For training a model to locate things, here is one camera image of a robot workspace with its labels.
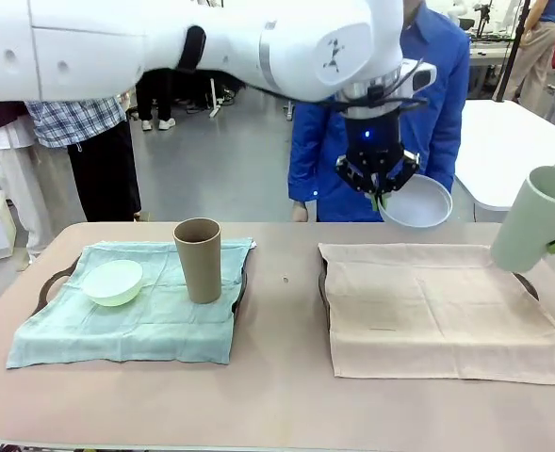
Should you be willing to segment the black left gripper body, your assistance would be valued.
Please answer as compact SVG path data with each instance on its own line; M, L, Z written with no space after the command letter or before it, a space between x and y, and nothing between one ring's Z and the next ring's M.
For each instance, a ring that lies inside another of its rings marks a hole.
M349 161L360 171L373 174L379 191L385 189L385 178L400 162L400 113L363 120L345 119Z

